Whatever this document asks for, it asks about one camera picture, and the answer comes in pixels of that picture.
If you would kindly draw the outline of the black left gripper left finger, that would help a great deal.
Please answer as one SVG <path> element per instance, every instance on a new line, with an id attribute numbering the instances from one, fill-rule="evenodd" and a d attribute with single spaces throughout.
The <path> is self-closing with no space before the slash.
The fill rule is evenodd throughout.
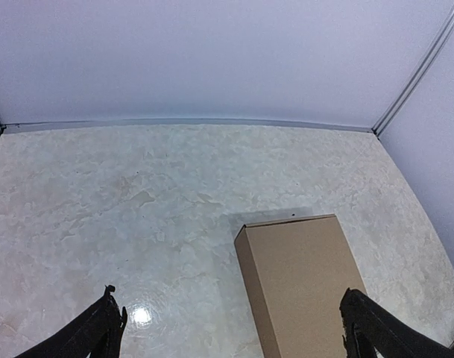
<path id="1" fill-rule="evenodd" d="M 104 294 L 53 336 L 21 353 L 20 357 L 119 357 L 127 310 L 119 308 L 112 293 Z"/>

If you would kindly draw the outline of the brown cardboard box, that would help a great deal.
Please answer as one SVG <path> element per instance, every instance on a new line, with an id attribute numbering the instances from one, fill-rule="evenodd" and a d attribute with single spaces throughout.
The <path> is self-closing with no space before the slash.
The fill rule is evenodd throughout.
<path id="1" fill-rule="evenodd" d="M 345 357 L 339 310 L 365 290 L 334 214 L 245 224 L 234 240 L 265 357 Z"/>

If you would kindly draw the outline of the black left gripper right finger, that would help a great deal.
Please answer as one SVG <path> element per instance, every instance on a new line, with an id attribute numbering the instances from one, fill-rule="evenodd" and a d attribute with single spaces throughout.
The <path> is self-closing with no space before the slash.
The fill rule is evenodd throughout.
<path id="1" fill-rule="evenodd" d="M 454 357 L 454 350 L 418 333 L 358 289 L 340 303 L 348 357 Z"/>

